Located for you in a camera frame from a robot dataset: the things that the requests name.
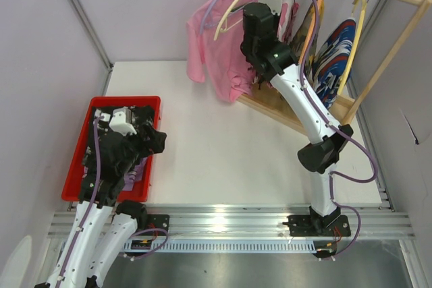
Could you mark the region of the pink camouflage trousers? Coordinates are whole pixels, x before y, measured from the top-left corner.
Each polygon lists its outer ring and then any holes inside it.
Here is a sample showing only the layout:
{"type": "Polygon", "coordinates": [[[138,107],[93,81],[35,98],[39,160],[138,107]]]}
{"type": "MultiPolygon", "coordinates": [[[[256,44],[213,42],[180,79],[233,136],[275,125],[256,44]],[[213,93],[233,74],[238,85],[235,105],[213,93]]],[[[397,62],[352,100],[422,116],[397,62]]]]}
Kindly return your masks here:
{"type": "Polygon", "coordinates": [[[285,68],[298,63],[289,46],[295,16],[295,0],[283,0],[277,29],[278,42],[245,44],[242,41],[240,49],[254,73],[253,84],[270,83],[273,77],[282,75],[285,68]]]}

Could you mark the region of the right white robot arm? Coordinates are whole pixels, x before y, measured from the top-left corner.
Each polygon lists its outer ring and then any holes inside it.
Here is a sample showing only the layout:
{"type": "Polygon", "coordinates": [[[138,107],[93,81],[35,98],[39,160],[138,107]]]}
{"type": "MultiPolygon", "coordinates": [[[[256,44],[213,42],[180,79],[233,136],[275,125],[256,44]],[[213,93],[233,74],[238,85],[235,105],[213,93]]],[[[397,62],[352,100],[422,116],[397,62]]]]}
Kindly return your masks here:
{"type": "Polygon", "coordinates": [[[293,52],[277,38],[276,18],[268,5],[246,5],[242,24],[244,38],[240,49],[246,61],[258,77],[282,95],[310,141],[297,156],[311,176],[310,221],[321,233],[341,215],[340,208],[331,199],[329,176],[352,137],[353,129],[350,125],[341,125],[308,85],[293,52]]]}

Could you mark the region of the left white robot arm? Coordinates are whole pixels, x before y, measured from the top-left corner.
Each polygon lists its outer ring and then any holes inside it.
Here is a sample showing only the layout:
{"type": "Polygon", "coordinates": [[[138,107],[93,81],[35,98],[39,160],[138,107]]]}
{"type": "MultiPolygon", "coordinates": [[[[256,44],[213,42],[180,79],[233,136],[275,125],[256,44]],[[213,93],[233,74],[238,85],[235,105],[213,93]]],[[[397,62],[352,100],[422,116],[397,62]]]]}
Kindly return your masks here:
{"type": "Polygon", "coordinates": [[[131,172],[165,149],[167,135],[154,126],[155,110],[148,105],[101,107],[93,108],[91,116],[74,222],[53,272],[40,287],[102,287],[129,239],[168,238],[167,225],[149,225],[144,204],[117,201],[131,172]]]}

